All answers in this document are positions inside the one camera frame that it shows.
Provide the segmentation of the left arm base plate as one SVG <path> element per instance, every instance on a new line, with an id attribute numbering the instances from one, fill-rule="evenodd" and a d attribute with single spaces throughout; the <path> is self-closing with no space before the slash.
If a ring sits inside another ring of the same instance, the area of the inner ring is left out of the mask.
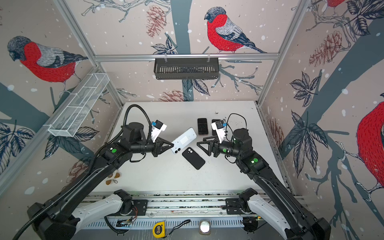
<path id="1" fill-rule="evenodd" d="M 129 216 L 145 216 L 148 207 L 148 200 L 132 200 L 132 208 Z"/>

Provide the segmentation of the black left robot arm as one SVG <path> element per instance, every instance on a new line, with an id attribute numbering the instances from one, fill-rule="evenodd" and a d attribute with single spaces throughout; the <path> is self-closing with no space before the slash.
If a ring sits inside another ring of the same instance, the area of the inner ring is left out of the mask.
<path id="1" fill-rule="evenodd" d="M 35 203 L 28 209 L 27 223 L 42 240 L 70 240 L 83 227 L 119 211 L 128 214 L 133 209 L 132 197 L 117 190 L 105 200 L 80 207 L 80 203 L 103 180 L 116 172 L 133 154 L 151 153 L 154 157 L 174 145 L 159 137 L 166 125 L 152 122 L 149 135 L 144 134 L 140 123 L 129 123 L 110 142 L 101 147 L 79 179 L 67 185 L 60 193 L 44 204 Z"/>

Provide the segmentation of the black phone case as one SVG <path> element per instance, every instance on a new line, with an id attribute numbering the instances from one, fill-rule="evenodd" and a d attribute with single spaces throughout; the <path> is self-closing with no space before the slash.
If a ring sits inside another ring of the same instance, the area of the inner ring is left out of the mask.
<path id="1" fill-rule="evenodd" d="M 188 147 L 182 156 L 196 169 L 200 170 L 206 161 L 192 148 Z"/>

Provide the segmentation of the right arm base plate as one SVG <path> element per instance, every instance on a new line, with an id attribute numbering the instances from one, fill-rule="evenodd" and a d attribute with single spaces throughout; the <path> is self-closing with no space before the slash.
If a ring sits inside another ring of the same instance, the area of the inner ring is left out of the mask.
<path id="1" fill-rule="evenodd" d="M 226 210 L 228 215 L 248 215 L 251 213 L 247 201 L 242 198 L 225 199 L 223 210 Z"/>

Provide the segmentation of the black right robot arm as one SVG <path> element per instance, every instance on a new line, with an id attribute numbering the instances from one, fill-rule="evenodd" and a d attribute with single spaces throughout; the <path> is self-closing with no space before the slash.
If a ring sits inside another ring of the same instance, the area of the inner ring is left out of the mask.
<path id="1" fill-rule="evenodd" d="M 252 138 L 245 128 L 236 129 L 231 141 L 218 136 L 206 137 L 197 146 L 208 156 L 234 157 L 241 173 L 246 174 L 268 195 L 270 205 L 257 191 L 248 188 L 239 196 L 240 208 L 255 213 L 272 226 L 285 240 L 328 240 L 331 226 L 317 218 L 286 189 L 264 158 L 254 151 Z"/>

